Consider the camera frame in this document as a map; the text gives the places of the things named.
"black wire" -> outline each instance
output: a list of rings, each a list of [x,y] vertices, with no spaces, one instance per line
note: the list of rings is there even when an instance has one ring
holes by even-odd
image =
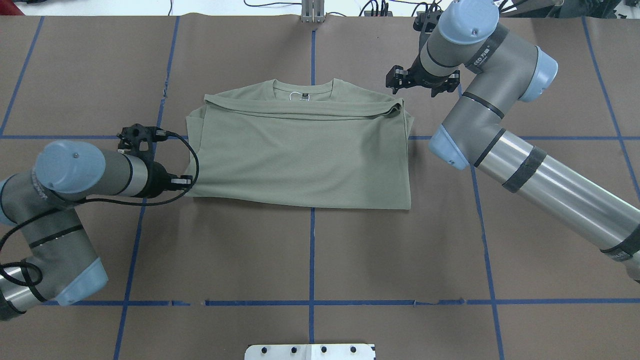
[[[394,3],[412,4],[412,5],[420,4],[420,3],[412,3],[411,1],[401,1],[401,0],[389,0],[389,1],[392,1]]]
[[[251,6],[252,8],[259,8],[261,6],[269,6],[269,5],[302,5],[302,3],[268,3],[268,4],[258,4],[258,5],[252,5],[252,4],[247,4],[246,0],[243,0],[244,4],[246,6]]]
[[[364,4],[364,6],[362,7],[362,9],[360,9],[360,13],[358,14],[358,16],[362,16],[362,14],[364,13],[364,9],[367,7],[367,5],[371,4],[371,16],[373,16],[373,3],[376,3],[376,8],[378,7],[378,1],[377,0],[369,0],[366,4]]]
[[[84,199],[84,200],[80,200],[77,203],[78,204],[86,204],[88,202],[108,202],[111,204],[118,204],[118,205],[131,205],[131,206],[159,206],[159,205],[165,205],[168,204],[170,202],[176,201],[179,198],[185,196],[189,190],[191,190],[191,188],[193,187],[193,185],[195,185],[196,181],[198,181],[198,176],[200,175],[200,162],[198,161],[198,155],[196,155],[196,152],[193,150],[193,148],[191,147],[191,145],[189,145],[189,143],[187,142],[187,140],[185,140],[182,136],[176,134],[176,133],[172,133],[171,131],[167,131],[166,134],[168,136],[173,136],[175,138],[180,139],[180,141],[182,141],[182,143],[184,145],[186,145],[186,147],[189,149],[189,152],[191,152],[191,154],[193,155],[193,159],[196,163],[196,173],[193,176],[193,180],[191,180],[191,184],[184,189],[184,191],[180,194],[178,194],[178,196],[173,197],[169,200],[164,200],[164,201],[159,201],[159,202],[129,202],[129,201],[120,201],[120,200],[113,200],[113,199],[103,199],[100,197],[97,198],[93,198],[93,199]]]
[[[433,0],[431,2],[431,6],[429,7],[429,10],[427,10],[427,12],[430,13],[430,12],[432,12],[434,10],[438,10],[440,8],[440,5],[438,5],[438,4],[440,4],[441,2],[442,2],[442,0],[440,0],[440,1]]]
[[[527,1],[528,0],[521,0],[521,1],[515,3],[515,4],[511,5],[511,6],[507,6],[506,8],[502,9],[501,12],[508,12],[509,10],[516,8],[516,7],[526,3]]]
[[[418,10],[420,5],[424,5],[424,11],[427,11],[427,9],[429,8],[429,4],[427,4],[427,3],[418,3],[418,5],[416,5],[415,8],[413,8],[413,11],[411,12],[411,17],[413,17],[415,15],[415,12],[416,12],[416,10]]]
[[[54,214],[61,211],[60,209],[51,209],[51,210],[47,210],[45,212],[43,212],[42,214],[36,215],[32,218],[30,218],[29,220],[16,225],[13,229],[9,230],[6,234],[4,234],[4,236],[2,237],[2,239],[0,239],[0,254],[2,253],[2,248],[4,247],[4,243],[6,243],[6,241],[9,239],[9,236],[15,234],[16,231],[22,229],[23,227],[29,225],[30,223],[36,221],[36,220],[40,220],[43,217],[46,217],[48,215]],[[18,268],[31,268],[33,270],[36,270],[36,273],[38,273],[38,277],[36,280],[31,280],[31,281],[21,281],[18,280],[16,278],[14,278],[13,276],[10,276],[9,274],[6,273],[5,269],[6,268],[11,268],[11,267],[18,267]],[[4,277],[5,279],[7,279],[7,281],[16,284],[18,286],[36,286],[37,284],[40,284],[42,282],[42,271],[40,268],[38,268],[36,265],[31,264],[31,263],[27,263],[27,262],[20,262],[20,263],[7,263],[7,264],[0,264],[0,276]]]
[[[191,155],[193,155],[193,159],[196,163],[196,172],[193,176],[193,179],[191,180],[191,184],[189,184],[189,186],[187,188],[184,189],[184,191],[180,194],[178,194],[178,196],[175,196],[169,200],[165,200],[165,201],[160,201],[160,202],[127,202],[127,201],[119,201],[119,200],[113,200],[113,199],[102,199],[102,198],[94,198],[94,199],[84,199],[84,200],[80,200],[77,203],[78,204],[86,204],[88,202],[109,202],[112,204],[119,204],[119,205],[130,205],[130,206],[158,206],[158,205],[165,205],[168,204],[170,202],[176,201],[179,198],[185,196],[187,194],[187,192],[189,190],[191,190],[191,188],[193,187],[193,185],[195,185],[196,181],[198,181],[198,176],[200,175],[200,162],[198,160],[198,155],[196,154],[196,152],[193,150],[193,148],[191,147],[191,145],[189,145],[189,143],[187,142],[187,140],[185,140],[181,135],[177,134],[177,133],[173,133],[171,131],[167,131],[166,134],[168,136],[172,136],[174,138],[178,138],[180,139],[180,141],[182,141],[182,143],[189,149],[189,152],[191,153]],[[32,222],[36,221],[36,220],[40,220],[43,217],[49,216],[51,214],[55,214],[57,212],[61,211],[60,209],[51,209],[48,211],[45,211],[42,214],[36,215],[32,218],[30,218],[29,220],[26,220],[18,225],[16,225],[13,229],[9,230],[1,239],[0,239],[0,254],[2,253],[2,248],[4,247],[4,244],[6,243],[6,241],[9,239],[9,237],[13,234],[15,234],[18,230],[22,229],[23,227],[31,224]],[[17,267],[20,269],[32,269],[36,272],[37,274],[37,278],[36,280],[30,280],[30,281],[21,281],[18,280],[12,276],[10,276],[9,274],[6,273],[5,269],[6,268],[11,268],[11,267]],[[0,276],[4,277],[7,281],[16,284],[18,286],[36,286],[38,284],[40,284],[42,282],[42,270],[37,267],[36,265],[32,264],[32,263],[27,263],[27,262],[13,262],[13,263],[6,263],[6,264],[0,264]]]
[[[498,10],[500,10],[500,12],[502,12],[502,8],[504,7],[504,5],[507,5],[508,2],[509,2],[509,0],[502,0],[500,5],[498,6]]]

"olive green t-shirt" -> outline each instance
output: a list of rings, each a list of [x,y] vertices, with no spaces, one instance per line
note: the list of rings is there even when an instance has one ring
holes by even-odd
[[[187,118],[188,193],[318,208],[409,209],[404,101],[334,79],[205,95]],[[193,158],[187,169],[195,173]]]

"gray arm housing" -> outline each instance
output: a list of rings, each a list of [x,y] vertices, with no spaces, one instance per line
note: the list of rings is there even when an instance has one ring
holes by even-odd
[[[0,222],[20,224],[35,215],[59,209],[22,228],[33,255],[22,261],[42,271],[36,286],[19,286],[0,277],[0,320],[56,299],[70,305],[100,290],[108,278],[73,206],[87,195],[140,193],[147,167],[139,158],[102,151],[84,142],[50,143],[36,166],[0,183]],[[20,280],[36,279],[30,268],[6,269]]]
[[[562,220],[640,282],[640,211],[499,124],[517,100],[551,84],[557,63],[498,23],[490,0],[459,0],[442,14],[419,54],[433,76],[465,65],[477,75],[429,148],[462,170],[471,164]]]

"white floor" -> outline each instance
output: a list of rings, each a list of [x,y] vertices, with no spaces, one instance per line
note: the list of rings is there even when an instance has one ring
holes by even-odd
[[[39,4],[17,3],[26,15],[167,15],[171,0],[48,0]],[[250,4],[271,3],[277,0],[247,0]],[[299,0],[281,0],[296,2]],[[442,0],[440,6],[446,8],[452,0]],[[326,0],[326,12],[340,12],[347,16],[357,16],[366,0]],[[625,6],[624,1],[617,7],[618,13],[631,19],[640,18],[640,9]],[[415,5],[391,2],[389,10],[394,16],[411,16]],[[246,6],[243,0],[173,0],[171,15],[203,13],[206,15],[282,15],[300,14],[298,5],[274,5],[260,8]]]

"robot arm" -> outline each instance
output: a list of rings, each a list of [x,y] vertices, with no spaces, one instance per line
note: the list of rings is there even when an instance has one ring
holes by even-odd
[[[55,141],[40,153],[32,170],[0,183],[0,222],[20,224],[33,253],[0,268],[0,320],[24,314],[46,300],[73,304],[107,283],[74,206],[104,200],[86,200],[88,195],[153,198],[165,190],[186,193],[195,179],[169,174],[153,161],[152,143],[168,136],[176,134],[139,124],[126,127],[119,134],[119,152],[85,142]]]
[[[395,66],[387,87],[447,90],[460,65],[476,73],[429,148],[464,169],[469,164],[561,219],[627,267],[640,282],[640,211],[499,124],[517,100],[535,100],[556,76],[557,63],[498,23],[490,0],[455,0],[412,67]]]

